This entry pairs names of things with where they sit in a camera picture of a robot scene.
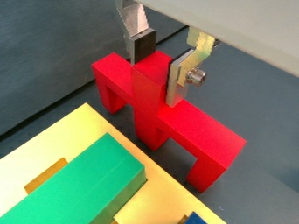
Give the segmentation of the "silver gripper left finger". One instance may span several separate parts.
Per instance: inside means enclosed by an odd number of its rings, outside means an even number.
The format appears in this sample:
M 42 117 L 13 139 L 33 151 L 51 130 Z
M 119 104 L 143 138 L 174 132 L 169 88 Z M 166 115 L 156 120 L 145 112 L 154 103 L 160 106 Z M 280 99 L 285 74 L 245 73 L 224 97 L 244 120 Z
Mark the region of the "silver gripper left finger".
M 157 30 L 149 25 L 145 6 L 135 0 L 117 0 L 117 14 L 125 31 L 126 50 L 134 65 L 156 52 Z

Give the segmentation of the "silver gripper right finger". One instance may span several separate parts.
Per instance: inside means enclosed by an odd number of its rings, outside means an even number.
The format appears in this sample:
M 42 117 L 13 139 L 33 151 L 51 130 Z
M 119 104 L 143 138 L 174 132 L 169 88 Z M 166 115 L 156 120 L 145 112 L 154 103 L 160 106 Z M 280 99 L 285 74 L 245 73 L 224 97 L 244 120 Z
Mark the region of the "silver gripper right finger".
M 192 27 L 188 44 L 192 49 L 170 63 L 166 103 L 174 107 L 188 95 L 188 84 L 201 86 L 208 78 L 202 70 L 202 62 L 212 56 L 216 38 Z

